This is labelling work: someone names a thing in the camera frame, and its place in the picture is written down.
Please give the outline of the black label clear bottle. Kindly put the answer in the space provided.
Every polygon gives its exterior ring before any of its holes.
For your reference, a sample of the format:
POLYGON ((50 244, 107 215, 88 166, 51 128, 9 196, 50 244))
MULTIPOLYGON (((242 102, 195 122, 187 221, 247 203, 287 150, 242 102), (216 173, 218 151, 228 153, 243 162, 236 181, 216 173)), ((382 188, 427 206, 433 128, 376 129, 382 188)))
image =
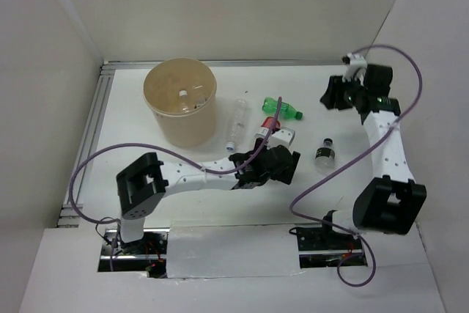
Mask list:
POLYGON ((333 140, 325 138, 316 151, 315 165, 323 174, 329 174, 335 168, 336 153, 333 147, 333 140))

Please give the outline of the blue label water bottle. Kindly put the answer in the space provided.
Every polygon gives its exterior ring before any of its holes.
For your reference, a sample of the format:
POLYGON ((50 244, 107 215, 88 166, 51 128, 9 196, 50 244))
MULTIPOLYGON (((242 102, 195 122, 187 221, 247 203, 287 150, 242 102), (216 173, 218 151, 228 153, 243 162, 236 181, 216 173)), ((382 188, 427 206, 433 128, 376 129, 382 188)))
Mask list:
POLYGON ((195 108, 202 107, 210 98, 212 88, 201 84, 196 84, 191 89, 193 105, 195 108))

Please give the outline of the clear crushed bottle white cap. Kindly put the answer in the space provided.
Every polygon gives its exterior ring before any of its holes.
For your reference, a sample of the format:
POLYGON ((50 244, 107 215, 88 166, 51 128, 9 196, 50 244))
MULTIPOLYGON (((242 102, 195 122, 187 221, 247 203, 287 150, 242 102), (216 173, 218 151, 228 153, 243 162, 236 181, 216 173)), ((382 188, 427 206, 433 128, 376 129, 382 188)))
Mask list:
POLYGON ((195 103, 186 89, 181 89, 178 93, 177 101, 178 112, 181 114, 193 111, 196 108, 195 103))

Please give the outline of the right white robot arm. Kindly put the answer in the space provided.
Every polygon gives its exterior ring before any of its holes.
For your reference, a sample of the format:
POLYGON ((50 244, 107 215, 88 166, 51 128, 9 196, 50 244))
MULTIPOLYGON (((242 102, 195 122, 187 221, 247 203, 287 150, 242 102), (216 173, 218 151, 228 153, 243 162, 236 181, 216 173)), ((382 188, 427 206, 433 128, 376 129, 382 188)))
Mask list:
POLYGON ((424 201, 426 188, 418 184, 407 164, 399 123, 399 101, 389 97, 393 70, 385 65, 347 64, 345 74, 330 77, 321 103, 328 110, 355 108, 374 147, 372 180, 349 210, 331 210, 320 230, 321 243, 337 248, 345 233, 382 232, 406 235, 424 201))

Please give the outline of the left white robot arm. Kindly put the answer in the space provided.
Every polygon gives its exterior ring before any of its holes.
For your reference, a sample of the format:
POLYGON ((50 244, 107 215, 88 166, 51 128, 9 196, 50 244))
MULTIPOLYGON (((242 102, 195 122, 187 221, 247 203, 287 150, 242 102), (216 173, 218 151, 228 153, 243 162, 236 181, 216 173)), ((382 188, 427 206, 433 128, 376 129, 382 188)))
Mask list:
POLYGON ((263 147, 242 169, 253 154, 235 153, 218 161, 202 164, 201 169, 189 163, 166 163, 154 152, 148 152, 117 175, 121 208, 118 244, 129 254, 144 247, 144 222, 160 201, 174 194, 206 189, 232 191, 263 186, 270 180, 289 185, 300 160, 299 152, 287 147, 263 147))

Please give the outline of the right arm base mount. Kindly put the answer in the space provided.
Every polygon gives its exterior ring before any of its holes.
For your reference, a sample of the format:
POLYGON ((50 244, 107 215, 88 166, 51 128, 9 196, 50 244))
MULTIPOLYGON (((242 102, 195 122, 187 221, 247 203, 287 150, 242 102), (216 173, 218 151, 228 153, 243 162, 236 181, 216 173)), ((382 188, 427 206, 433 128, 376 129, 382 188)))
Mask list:
POLYGON ((294 226, 289 234, 296 238, 300 268, 367 266, 361 241, 352 235, 334 232, 325 225, 294 226))

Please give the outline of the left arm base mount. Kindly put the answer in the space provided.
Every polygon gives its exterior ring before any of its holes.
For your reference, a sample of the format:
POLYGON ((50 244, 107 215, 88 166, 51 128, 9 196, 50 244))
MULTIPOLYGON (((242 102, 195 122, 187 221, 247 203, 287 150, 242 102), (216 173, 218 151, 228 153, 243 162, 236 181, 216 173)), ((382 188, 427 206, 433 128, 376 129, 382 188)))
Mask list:
POLYGON ((142 272, 152 279, 166 279, 167 246, 170 229, 144 229, 142 239, 124 243, 116 229, 95 232, 101 239, 97 271, 100 273, 142 272))

